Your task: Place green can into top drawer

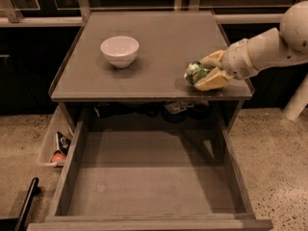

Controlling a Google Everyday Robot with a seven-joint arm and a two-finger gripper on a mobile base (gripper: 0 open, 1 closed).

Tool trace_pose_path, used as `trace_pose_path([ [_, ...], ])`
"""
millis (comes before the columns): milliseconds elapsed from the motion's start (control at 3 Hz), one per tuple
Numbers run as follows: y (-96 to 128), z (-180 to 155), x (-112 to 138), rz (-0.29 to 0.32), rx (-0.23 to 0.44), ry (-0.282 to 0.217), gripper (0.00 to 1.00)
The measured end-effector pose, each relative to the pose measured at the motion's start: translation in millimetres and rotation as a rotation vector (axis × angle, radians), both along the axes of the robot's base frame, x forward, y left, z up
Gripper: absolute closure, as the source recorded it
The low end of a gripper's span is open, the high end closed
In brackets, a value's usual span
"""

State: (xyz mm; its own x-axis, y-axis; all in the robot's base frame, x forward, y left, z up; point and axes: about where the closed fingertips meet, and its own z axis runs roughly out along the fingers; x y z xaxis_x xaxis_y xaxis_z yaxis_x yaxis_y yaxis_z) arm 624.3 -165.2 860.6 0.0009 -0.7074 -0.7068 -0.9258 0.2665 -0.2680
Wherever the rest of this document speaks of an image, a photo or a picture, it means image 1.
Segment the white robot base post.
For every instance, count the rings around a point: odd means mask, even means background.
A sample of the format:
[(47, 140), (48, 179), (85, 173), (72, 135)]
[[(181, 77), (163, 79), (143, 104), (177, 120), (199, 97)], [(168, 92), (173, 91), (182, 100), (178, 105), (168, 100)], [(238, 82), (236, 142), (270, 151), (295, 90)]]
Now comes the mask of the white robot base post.
[(286, 107), (283, 109), (284, 116), (294, 121), (308, 105), (308, 74), (301, 82)]

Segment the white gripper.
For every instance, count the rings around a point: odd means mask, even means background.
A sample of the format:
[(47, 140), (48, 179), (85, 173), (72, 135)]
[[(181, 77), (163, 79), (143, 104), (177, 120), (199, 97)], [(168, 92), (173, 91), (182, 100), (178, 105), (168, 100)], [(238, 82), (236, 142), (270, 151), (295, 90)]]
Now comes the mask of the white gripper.
[(245, 80), (259, 73), (249, 59), (247, 38), (231, 44), (225, 51), (219, 50), (204, 57), (200, 62), (215, 67), (193, 85), (201, 91), (221, 89), (226, 87), (233, 77)]

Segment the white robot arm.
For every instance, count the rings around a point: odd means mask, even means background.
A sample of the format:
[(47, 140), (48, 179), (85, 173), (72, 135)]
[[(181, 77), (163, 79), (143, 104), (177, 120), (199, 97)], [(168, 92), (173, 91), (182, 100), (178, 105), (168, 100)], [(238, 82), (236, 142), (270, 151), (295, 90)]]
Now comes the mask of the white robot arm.
[(221, 89), (232, 79), (245, 80), (271, 67), (308, 62), (308, 2), (291, 6), (282, 16), (279, 28), (253, 38), (243, 38), (226, 50), (201, 60), (214, 69), (193, 86), (201, 91)]

